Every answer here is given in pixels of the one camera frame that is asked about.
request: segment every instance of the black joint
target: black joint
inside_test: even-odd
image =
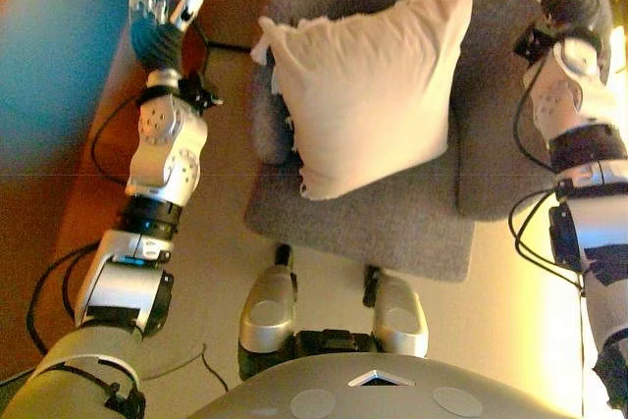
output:
[[[533,23],[523,32],[514,45],[514,52],[533,65],[548,51],[557,39],[546,26]]]
[[[181,99],[189,103],[199,115],[215,106],[216,95],[211,90],[215,87],[209,88],[210,90],[205,88],[203,77],[198,71],[193,71],[187,78],[179,81]]]
[[[284,265],[292,270],[292,248],[281,244],[275,251],[275,265]]]
[[[367,308],[375,306],[377,297],[377,288],[382,278],[382,269],[374,265],[367,265],[364,272],[364,296],[362,296],[362,304]]]
[[[282,347],[269,353],[255,353],[246,350],[241,343],[237,345],[237,363],[239,377],[245,381],[263,372],[267,368],[294,359],[294,337],[290,336]]]
[[[173,275],[164,271],[161,275],[159,288],[157,288],[157,293],[155,294],[153,307],[146,321],[146,327],[143,332],[145,337],[153,336],[158,333],[161,328],[164,327],[164,324],[166,324],[174,283],[175,278]]]
[[[558,173],[594,161],[628,159],[619,130],[609,125],[566,132],[549,142],[549,155]]]
[[[569,207],[561,203],[549,210],[551,253],[556,264],[575,272],[582,272],[578,235]]]
[[[179,90],[168,85],[154,85],[144,89],[137,100],[135,100],[135,106],[141,107],[144,103],[152,100],[153,98],[163,97],[164,95],[179,95]]]
[[[171,240],[178,230],[182,210],[167,201],[132,196],[119,213],[116,230]]]
[[[334,329],[326,329],[322,332],[301,331],[296,335],[294,345],[295,358],[325,353],[377,351],[378,348],[372,336]]]

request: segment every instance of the gray upholstery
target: gray upholstery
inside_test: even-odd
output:
[[[301,18],[377,12],[394,1],[269,0],[263,13],[295,25]],[[298,195],[298,162],[290,158],[291,135],[284,124],[288,112],[281,97],[270,94],[272,58],[268,67],[256,68],[251,131],[266,165],[249,203],[248,225],[284,242],[435,279],[462,280],[473,220],[503,218],[517,197],[550,184],[546,171],[517,152],[510,133],[526,69],[512,46],[539,13],[532,0],[474,0],[451,91],[459,126],[450,130],[448,153],[329,202]],[[609,28],[605,4],[599,25],[605,40]],[[605,55],[601,61],[607,65]],[[544,155],[530,113],[524,114],[521,135],[533,153]]]

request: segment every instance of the metal casing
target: metal casing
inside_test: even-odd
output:
[[[586,125],[616,127],[618,105],[600,81],[597,52],[578,38],[557,42],[548,52],[544,72],[530,93],[534,103],[534,123],[546,142]],[[539,61],[524,76],[528,86]]]
[[[373,370],[400,386],[359,386]],[[254,376],[193,419],[573,418],[511,387],[444,363],[386,353],[303,357]]]
[[[567,202],[583,263],[586,249],[628,244],[628,194],[570,198]]]
[[[375,301],[373,336],[385,352],[425,357],[428,324],[419,297],[406,281],[382,276]]]
[[[200,179],[207,124],[183,100],[163,95],[140,108],[139,146],[126,193],[185,206]]]
[[[239,321],[239,343],[249,352],[280,350],[294,334],[295,292],[290,269],[269,267],[248,294]]]
[[[137,320],[137,326],[143,330],[145,322],[148,319],[148,315],[150,314],[150,308],[152,307],[153,301],[151,299],[149,305],[147,299],[145,299],[146,294],[155,289],[153,292],[154,295],[159,287],[159,281],[161,280],[161,274],[163,271],[161,269],[128,265],[127,270],[120,268],[113,270],[108,269],[106,277],[102,276],[102,272],[106,265],[112,265],[107,264],[112,260],[120,260],[124,257],[157,259],[161,250],[172,251],[173,246],[174,245],[170,241],[166,240],[154,239],[122,231],[107,231],[98,245],[96,255],[93,258],[91,266],[89,267],[87,275],[83,279],[78,292],[77,304],[75,307],[75,325],[79,327],[88,321],[88,318],[86,317],[88,306],[113,305],[124,306],[127,308],[140,308],[140,310],[143,308],[144,311],[148,308],[148,313],[142,313],[141,317]],[[136,273],[136,275],[131,276],[131,271]],[[134,282],[137,283],[137,286],[130,283],[131,279],[126,279],[127,275],[132,277]],[[112,287],[112,282],[116,280],[122,284],[117,287]],[[113,293],[117,294],[108,294],[107,290],[109,289],[112,289]],[[118,298],[121,290],[126,290],[127,293],[122,295],[122,298]],[[121,304],[122,299],[127,300],[129,305]]]

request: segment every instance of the cushion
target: cushion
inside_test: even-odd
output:
[[[449,92],[473,0],[400,0],[373,15],[261,18],[303,161],[301,194],[336,198],[446,150]]]

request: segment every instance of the power cord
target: power cord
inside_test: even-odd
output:
[[[98,241],[85,245],[79,249],[75,249],[72,252],[64,255],[60,259],[55,260],[52,264],[48,266],[46,271],[37,281],[37,285],[35,286],[35,289],[33,290],[32,296],[30,298],[30,304],[28,305],[28,312],[26,313],[26,329],[28,330],[28,334],[30,335],[30,338],[32,339],[32,343],[35,344],[35,347],[37,347],[37,350],[39,350],[39,353],[41,353],[42,355],[45,355],[46,353],[48,353],[48,347],[46,347],[46,344],[43,342],[43,340],[39,336],[39,333],[37,332],[37,329],[35,327],[34,315],[35,315],[35,308],[37,306],[37,301],[39,300],[39,297],[41,296],[41,291],[46,283],[46,280],[48,280],[48,277],[50,276],[50,274],[57,267],[63,264],[66,260],[69,260],[72,257],[76,257],[78,255],[82,255],[85,253],[85,251],[94,250],[96,247],[98,247]]]
[[[541,159],[538,159],[535,156],[533,156],[523,145],[519,137],[519,121],[521,120],[521,112],[523,111],[523,106],[528,101],[528,98],[530,97],[530,92],[532,92],[532,88],[534,87],[534,84],[537,82],[537,79],[539,78],[539,75],[541,74],[543,67],[548,61],[548,57],[549,55],[546,55],[546,57],[543,59],[543,62],[541,63],[541,65],[535,72],[534,76],[532,77],[532,81],[530,82],[530,85],[528,85],[525,92],[523,93],[523,96],[521,97],[521,100],[519,100],[519,104],[517,105],[517,110],[515,111],[515,114],[514,114],[514,120],[512,121],[512,138],[514,139],[514,142],[517,145],[519,152],[521,152],[521,154],[523,154],[528,160],[534,162],[536,165],[542,167],[543,169],[555,174],[556,170],[550,164],[546,164]]]
[[[136,98],[139,97],[139,93],[136,93],[134,95],[132,95],[130,98],[128,98],[127,100],[125,100],[124,102],[122,102],[120,105],[118,105],[116,107],[116,109],[113,111],[113,113],[111,113],[103,122],[103,124],[100,126],[100,128],[98,129],[98,131],[96,132],[96,135],[94,136],[93,141],[91,141],[91,146],[89,148],[89,156],[91,157],[91,162],[94,163],[94,166],[96,166],[96,169],[98,169],[98,172],[100,173],[100,175],[102,177],[104,177],[105,179],[107,179],[108,181],[111,181],[113,183],[117,183],[118,185],[122,185],[122,186],[126,186],[127,185],[127,181],[124,181],[116,176],[113,176],[111,174],[109,174],[107,171],[105,171],[103,169],[103,167],[100,165],[100,163],[98,162],[98,158],[96,156],[96,146],[98,145],[98,140],[100,139],[100,136],[102,134],[102,132],[105,131],[105,129],[107,128],[107,126],[111,123],[111,121],[127,106],[129,105],[131,102],[133,102]]]
[[[66,313],[68,313],[68,316],[70,316],[70,319],[73,321],[75,319],[75,309],[72,307],[72,303],[70,302],[70,295],[69,295],[70,278],[72,277],[72,272],[77,266],[77,264],[80,262],[80,260],[86,255],[91,254],[95,250],[96,250],[96,247],[77,255],[75,259],[72,261],[72,263],[68,266],[68,268],[66,269],[66,273],[63,276],[63,284],[61,286],[63,306],[66,309]]]
[[[545,270],[545,271],[547,271],[547,272],[549,272],[549,273],[551,273],[553,275],[556,275],[557,277],[563,279],[567,283],[573,285],[578,290],[582,290],[582,287],[580,286],[580,284],[577,284],[577,283],[573,282],[572,280],[569,280],[567,277],[564,277],[563,275],[557,273],[556,271],[554,271],[550,267],[548,267],[546,264],[551,264],[551,265],[555,265],[555,264],[551,260],[547,259],[546,257],[541,256],[538,252],[532,250],[522,240],[522,237],[525,234],[525,231],[528,228],[528,225],[532,221],[532,218],[534,218],[536,213],[539,211],[539,208],[543,205],[543,203],[548,198],[550,198],[550,196],[552,194],[553,194],[553,190],[551,190],[551,189],[537,190],[537,191],[533,191],[532,193],[529,193],[529,194],[525,195],[523,198],[521,198],[519,201],[517,201],[512,206],[512,208],[510,209],[510,212],[508,213],[508,228],[510,229],[510,233],[514,237],[514,240],[515,240],[514,246],[515,246],[515,250],[517,251],[517,254],[519,254],[521,257],[523,257],[528,262],[536,265],[540,269],[543,269],[543,270]],[[532,210],[528,213],[528,215],[526,216],[526,219],[524,220],[523,224],[521,225],[521,228],[519,228],[519,230],[515,230],[513,220],[514,220],[514,213],[517,211],[517,208],[521,204],[523,204],[525,201],[527,201],[530,198],[532,198],[534,196],[537,196],[537,195],[543,195],[543,197],[535,204],[535,206],[532,208]],[[524,253],[522,248],[527,250],[530,255]]]
[[[203,364],[205,365],[206,370],[211,373],[214,377],[216,377],[216,379],[220,382],[220,384],[223,386],[223,389],[225,390],[225,393],[227,393],[229,391],[229,386],[227,385],[227,382],[225,382],[225,380],[223,379],[223,377],[221,377],[218,372],[216,372],[216,370],[214,370],[212,367],[209,366],[209,363],[207,362],[207,359],[205,358],[205,350],[207,349],[207,345],[204,343],[203,344],[203,349],[197,353],[196,355],[194,355],[192,358],[186,360],[184,363],[173,367],[171,369],[166,370],[163,373],[160,373],[158,375],[153,375],[152,377],[146,377],[146,378],[142,378],[142,380],[144,382],[149,382],[151,380],[157,380],[158,378],[163,378],[167,375],[170,375],[171,373],[175,373],[179,370],[181,370],[183,367],[186,367],[187,365],[189,365],[190,363],[192,363],[194,360],[197,360],[199,358],[202,359]]]

